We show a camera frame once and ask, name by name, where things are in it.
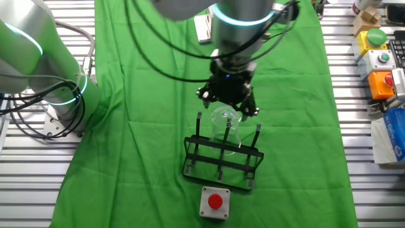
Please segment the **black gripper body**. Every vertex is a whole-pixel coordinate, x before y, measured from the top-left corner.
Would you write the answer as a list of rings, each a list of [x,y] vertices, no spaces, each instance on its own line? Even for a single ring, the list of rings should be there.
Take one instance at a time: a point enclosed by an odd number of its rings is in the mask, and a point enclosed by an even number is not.
[[[230,73],[220,67],[219,61],[210,65],[211,77],[208,82],[208,101],[219,101],[231,106],[256,106],[251,81],[256,63],[250,62],[238,73]]]

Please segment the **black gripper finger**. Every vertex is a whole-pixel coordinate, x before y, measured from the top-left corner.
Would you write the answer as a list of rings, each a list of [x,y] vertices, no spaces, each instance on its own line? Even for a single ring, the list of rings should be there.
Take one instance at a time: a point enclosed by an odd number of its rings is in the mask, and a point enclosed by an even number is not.
[[[219,98],[209,82],[196,91],[196,96],[202,100],[205,109],[208,109],[211,103],[219,101]]]
[[[249,117],[255,117],[259,113],[254,99],[253,86],[244,84],[238,93],[236,111],[241,113],[241,121],[245,122]]]

